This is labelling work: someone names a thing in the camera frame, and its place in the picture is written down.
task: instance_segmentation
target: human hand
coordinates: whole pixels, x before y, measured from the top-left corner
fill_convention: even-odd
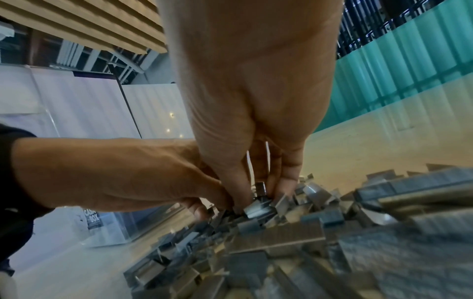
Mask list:
[[[179,202],[205,219],[199,198],[232,205],[194,140],[22,138],[12,167],[25,191],[50,208],[135,211]]]
[[[158,7],[203,160],[239,208],[251,203],[247,151],[270,196],[292,194],[304,142],[329,105],[342,1],[158,0]]]

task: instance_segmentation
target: pile of staples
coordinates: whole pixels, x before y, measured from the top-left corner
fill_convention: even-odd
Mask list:
[[[312,175],[274,200],[257,183],[245,215],[162,237],[125,272],[133,298],[473,298],[473,168],[427,167],[344,196]]]

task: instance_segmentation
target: black railing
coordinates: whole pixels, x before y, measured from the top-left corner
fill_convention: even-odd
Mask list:
[[[398,0],[381,0],[390,2]],[[444,0],[405,0],[409,7],[394,17],[388,16],[377,0],[345,0],[337,56],[341,58],[405,24]]]

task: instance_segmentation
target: teal glass wall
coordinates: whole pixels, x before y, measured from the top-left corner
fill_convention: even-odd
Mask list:
[[[316,131],[473,71],[473,0],[446,0],[337,60]]]

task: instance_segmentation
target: hand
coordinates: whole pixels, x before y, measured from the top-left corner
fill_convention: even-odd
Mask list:
[[[23,138],[12,167],[25,191],[50,208],[135,211],[179,202],[205,219],[199,198],[232,205],[194,140]]]
[[[329,105],[342,1],[158,0],[158,7],[203,160],[240,208],[251,203],[247,151],[270,196],[292,194],[304,142]]]

